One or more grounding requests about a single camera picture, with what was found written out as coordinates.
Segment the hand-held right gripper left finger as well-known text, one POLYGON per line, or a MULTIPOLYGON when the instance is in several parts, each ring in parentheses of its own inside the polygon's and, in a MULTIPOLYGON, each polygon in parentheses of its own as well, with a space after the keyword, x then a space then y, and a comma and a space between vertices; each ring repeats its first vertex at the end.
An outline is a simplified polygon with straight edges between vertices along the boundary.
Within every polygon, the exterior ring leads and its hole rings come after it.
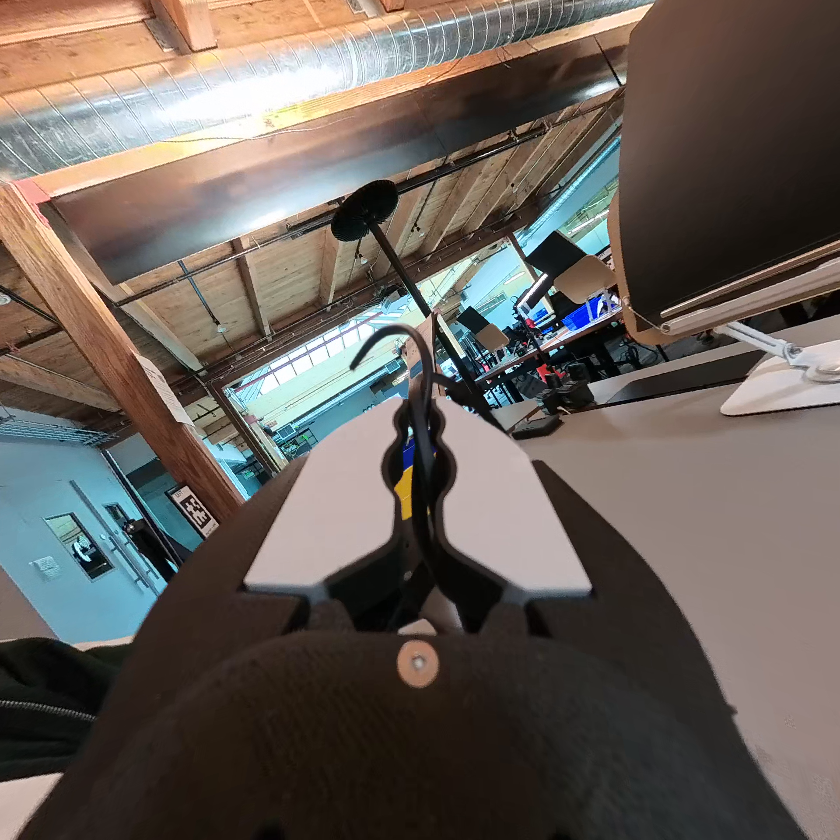
POLYGON ((247 592, 383 601, 403 583, 407 401, 393 397, 321 441, 244 578, 247 592))

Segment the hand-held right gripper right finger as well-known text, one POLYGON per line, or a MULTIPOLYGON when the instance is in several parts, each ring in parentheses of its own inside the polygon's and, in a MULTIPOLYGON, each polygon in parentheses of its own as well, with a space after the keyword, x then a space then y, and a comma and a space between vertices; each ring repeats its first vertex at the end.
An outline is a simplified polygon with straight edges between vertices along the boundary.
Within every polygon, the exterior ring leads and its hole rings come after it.
POLYGON ((450 400, 434 399, 430 415, 447 477, 434 507, 447 597, 464 607, 588 597, 590 578, 518 444, 450 400))

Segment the grey desk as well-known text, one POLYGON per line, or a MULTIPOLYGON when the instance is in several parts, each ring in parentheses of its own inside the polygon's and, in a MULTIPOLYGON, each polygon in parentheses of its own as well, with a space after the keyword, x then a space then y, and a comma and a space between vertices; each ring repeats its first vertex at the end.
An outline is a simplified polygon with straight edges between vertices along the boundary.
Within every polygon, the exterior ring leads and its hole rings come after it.
POLYGON ((596 605, 544 634, 626 671, 753 805, 838 838, 838 406, 725 416, 735 385, 602 403, 521 444, 596 605))

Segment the black desk mat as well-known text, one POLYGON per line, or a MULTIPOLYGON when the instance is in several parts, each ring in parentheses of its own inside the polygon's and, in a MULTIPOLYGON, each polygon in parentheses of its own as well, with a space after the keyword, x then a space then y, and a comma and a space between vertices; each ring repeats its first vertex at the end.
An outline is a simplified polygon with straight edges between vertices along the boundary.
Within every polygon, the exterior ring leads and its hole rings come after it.
POLYGON ((764 353, 753 350, 725 358, 660 372, 629 382, 609 398, 596 401, 598 407, 645 402, 659 397, 737 385, 761 362, 764 353))

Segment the yellow plastic bin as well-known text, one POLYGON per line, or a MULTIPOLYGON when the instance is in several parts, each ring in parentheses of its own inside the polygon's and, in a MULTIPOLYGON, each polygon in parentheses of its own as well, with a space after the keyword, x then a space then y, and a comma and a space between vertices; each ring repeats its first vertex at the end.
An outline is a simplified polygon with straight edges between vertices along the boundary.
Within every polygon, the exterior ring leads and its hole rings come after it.
POLYGON ((414 513, 427 511, 426 482, 421 472, 413 466, 407 467, 395 485, 395 492, 401 504, 403 521, 411 519, 414 513))

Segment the black framed marker sign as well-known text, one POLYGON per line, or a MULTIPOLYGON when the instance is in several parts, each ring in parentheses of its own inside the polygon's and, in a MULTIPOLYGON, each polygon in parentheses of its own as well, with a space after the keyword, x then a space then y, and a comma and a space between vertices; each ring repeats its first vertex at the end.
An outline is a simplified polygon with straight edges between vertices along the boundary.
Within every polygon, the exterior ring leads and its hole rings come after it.
POLYGON ((187 484, 171 488, 165 495, 201 539, 207 539, 218 528, 212 512, 187 484))

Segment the long work table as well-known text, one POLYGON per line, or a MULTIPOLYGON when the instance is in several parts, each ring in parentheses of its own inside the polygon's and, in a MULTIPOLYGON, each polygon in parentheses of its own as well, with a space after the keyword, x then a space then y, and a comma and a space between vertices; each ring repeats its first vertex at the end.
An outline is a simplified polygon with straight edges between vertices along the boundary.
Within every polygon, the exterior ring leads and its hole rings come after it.
POLYGON ((476 378, 476 383, 482 385, 489 384, 496 378, 505 375, 527 362, 532 360, 541 361, 543 358, 548 359, 549 355, 554 351, 567 350, 575 345, 584 346, 589 344, 594 347, 593 354, 599 360, 606 375, 608 377, 618 376, 617 362, 608 353, 606 341, 614 334, 623 335, 624 333, 623 307, 618 306, 613 311, 609 311, 591 321, 583 328, 571 331, 565 329, 554 338, 540 345, 537 349, 530 350, 522 356, 513 357, 499 363, 489 371, 479 374, 476 378))

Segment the white screen stand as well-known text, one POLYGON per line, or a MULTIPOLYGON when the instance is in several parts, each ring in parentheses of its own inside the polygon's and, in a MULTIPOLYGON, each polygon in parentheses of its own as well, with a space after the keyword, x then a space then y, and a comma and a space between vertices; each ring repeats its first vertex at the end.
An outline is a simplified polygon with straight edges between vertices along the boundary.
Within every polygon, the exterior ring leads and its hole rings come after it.
POLYGON ((838 340, 803 348, 742 322, 729 322, 713 331, 770 356, 721 405, 723 416, 782 413, 839 404, 838 340))

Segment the person's dark green jacket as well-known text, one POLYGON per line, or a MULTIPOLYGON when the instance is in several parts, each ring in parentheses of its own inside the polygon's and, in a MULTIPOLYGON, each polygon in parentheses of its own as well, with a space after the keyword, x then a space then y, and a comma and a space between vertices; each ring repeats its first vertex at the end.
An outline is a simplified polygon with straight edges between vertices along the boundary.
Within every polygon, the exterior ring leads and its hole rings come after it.
POLYGON ((66 771, 132 646, 47 637, 1 643, 2 782, 66 771))

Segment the person's white garment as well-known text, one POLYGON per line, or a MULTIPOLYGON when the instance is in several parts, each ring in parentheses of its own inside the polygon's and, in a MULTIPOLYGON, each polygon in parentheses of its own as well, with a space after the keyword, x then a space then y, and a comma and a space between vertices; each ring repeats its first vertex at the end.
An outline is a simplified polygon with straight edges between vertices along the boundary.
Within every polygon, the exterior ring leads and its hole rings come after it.
POLYGON ((48 773, 1 783, 1 839, 15 839, 60 780, 48 773))

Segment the black screen with tan backing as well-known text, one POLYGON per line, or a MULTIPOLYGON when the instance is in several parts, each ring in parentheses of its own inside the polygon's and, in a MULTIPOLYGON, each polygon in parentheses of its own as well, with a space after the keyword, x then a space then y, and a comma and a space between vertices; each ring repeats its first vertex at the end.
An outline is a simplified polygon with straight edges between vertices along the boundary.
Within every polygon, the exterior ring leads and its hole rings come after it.
POLYGON ((636 339, 838 258, 838 2, 655 2, 627 54, 608 227, 636 339))

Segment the white paper sheet on post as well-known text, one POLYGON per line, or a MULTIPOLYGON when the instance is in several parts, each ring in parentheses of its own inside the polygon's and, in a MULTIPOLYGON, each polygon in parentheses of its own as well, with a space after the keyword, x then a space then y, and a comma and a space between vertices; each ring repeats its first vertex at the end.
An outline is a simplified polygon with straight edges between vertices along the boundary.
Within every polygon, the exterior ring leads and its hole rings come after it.
POLYGON ((158 396, 161 398, 169 414, 172 415, 173 419, 179 424, 194 429, 195 426, 193 420, 189 417, 184 406, 181 404, 178 397, 174 394, 172 388, 163 376, 162 372, 155 366, 155 364, 152 361, 143 357, 141 354, 135 353, 134 356, 136 357, 138 363, 140 364, 140 367, 143 369, 143 372, 152 384, 158 396))

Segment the wooden support post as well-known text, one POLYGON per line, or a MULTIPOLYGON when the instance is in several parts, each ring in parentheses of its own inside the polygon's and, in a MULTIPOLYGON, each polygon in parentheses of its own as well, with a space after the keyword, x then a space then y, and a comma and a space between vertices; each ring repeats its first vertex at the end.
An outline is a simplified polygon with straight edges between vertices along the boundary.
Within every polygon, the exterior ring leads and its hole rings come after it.
POLYGON ((244 504, 238 489, 196 434, 175 418, 128 335, 15 185, 2 185, 1 227, 10 255, 167 471, 194 490, 218 522, 233 516, 244 504))

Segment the silver metal air duct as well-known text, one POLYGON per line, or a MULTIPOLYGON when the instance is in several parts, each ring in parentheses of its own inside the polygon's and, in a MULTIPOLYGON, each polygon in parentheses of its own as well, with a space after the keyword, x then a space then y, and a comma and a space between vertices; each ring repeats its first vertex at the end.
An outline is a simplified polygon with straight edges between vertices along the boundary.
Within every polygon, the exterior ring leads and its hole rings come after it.
POLYGON ((635 23, 652 2, 456 2, 210 49, 2 95, 2 183, 153 144, 230 143, 280 112, 408 77, 573 44, 635 23))

